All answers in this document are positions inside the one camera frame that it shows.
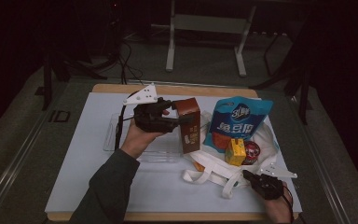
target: wooden table edge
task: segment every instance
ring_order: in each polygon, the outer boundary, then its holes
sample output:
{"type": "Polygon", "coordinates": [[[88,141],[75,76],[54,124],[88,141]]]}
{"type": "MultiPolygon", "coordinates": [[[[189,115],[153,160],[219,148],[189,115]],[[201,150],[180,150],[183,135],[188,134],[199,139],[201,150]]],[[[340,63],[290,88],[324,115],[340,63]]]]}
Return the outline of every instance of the wooden table edge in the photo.
{"type": "MultiPolygon", "coordinates": [[[[68,221],[72,212],[51,212],[51,221],[68,221]]],[[[264,213],[133,213],[124,217],[125,221],[255,221],[268,219],[264,213]]]]}
{"type": "MultiPolygon", "coordinates": [[[[145,88],[142,85],[121,85],[121,84],[96,84],[92,92],[99,93],[133,93],[145,88]]],[[[250,89],[239,88],[222,88],[222,87],[188,87],[188,86],[171,86],[156,85],[159,95],[191,95],[191,96],[220,96],[232,97],[243,96],[257,98],[257,93],[250,89]]]]}

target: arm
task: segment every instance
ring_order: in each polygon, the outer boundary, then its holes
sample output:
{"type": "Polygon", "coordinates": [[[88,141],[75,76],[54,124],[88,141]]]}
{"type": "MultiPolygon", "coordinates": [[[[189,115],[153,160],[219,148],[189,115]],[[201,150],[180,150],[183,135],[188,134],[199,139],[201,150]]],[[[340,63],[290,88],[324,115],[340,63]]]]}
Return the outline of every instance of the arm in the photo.
{"type": "Polygon", "coordinates": [[[130,187],[139,162],[136,160],[153,140],[163,133],[146,133],[133,120],[126,140],[89,181],[89,189],[69,223],[123,222],[130,187]]]}
{"type": "MultiPolygon", "coordinates": [[[[287,188],[283,188],[283,193],[290,204],[293,204],[293,199],[287,188]]],[[[268,217],[273,223],[292,223],[292,214],[290,207],[283,197],[276,200],[264,200],[268,217]]]]}

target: white tote bag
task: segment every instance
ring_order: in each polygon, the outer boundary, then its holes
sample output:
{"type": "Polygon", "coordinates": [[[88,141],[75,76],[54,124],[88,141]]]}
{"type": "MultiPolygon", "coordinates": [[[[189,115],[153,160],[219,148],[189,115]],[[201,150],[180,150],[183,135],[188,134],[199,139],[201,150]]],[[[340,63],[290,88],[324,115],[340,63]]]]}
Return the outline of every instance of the white tote bag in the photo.
{"type": "MultiPolygon", "coordinates": [[[[201,142],[206,134],[206,125],[201,128],[201,142]]],[[[245,188],[250,183],[242,176],[242,170],[246,169],[254,174],[260,175],[261,168],[267,167],[276,161],[278,154],[277,143],[270,127],[263,122],[257,132],[250,139],[260,146],[260,155],[253,165],[234,166],[225,162],[225,154],[217,152],[214,148],[201,144],[201,149],[186,154],[191,161],[196,161],[205,167],[203,172],[185,170],[182,178],[189,183],[203,184],[209,180],[223,186],[222,196],[230,199],[233,188],[245,188]]]]}

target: metal leg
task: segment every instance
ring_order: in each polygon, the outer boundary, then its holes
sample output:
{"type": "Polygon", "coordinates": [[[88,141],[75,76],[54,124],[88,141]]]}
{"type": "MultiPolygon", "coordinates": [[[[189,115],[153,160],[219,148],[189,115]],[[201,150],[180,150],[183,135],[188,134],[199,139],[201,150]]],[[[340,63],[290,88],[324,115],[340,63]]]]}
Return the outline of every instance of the metal leg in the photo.
{"type": "Polygon", "coordinates": [[[167,65],[165,70],[171,72],[173,70],[173,60],[175,56],[175,1],[171,1],[171,24],[170,24],[170,45],[168,46],[167,65]]]}
{"type": "Polygon", "coordinates": [[[243,27],[240,44],[234,48],[235,58],[237,59],[237,66],[238,66],[240,77],[246,77],[245,65],[243,63],[243,58],[242,58],[242,50],[252,25],[253,16],[255,14],[255,8],[256,6],[252,7],[248,19],[245,23],[245,26],[243,27]]]}

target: gray sleeve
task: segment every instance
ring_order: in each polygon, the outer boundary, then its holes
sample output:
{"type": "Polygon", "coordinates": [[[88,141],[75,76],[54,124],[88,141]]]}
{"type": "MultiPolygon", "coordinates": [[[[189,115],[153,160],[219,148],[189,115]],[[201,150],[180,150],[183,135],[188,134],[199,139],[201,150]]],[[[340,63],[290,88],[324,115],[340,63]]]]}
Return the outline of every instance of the gray sleeve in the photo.
{"type": "Polygon", "coordinates": [[[122,223],[139,162],[117,149],[89,181],[69,223],[122,223]]]}

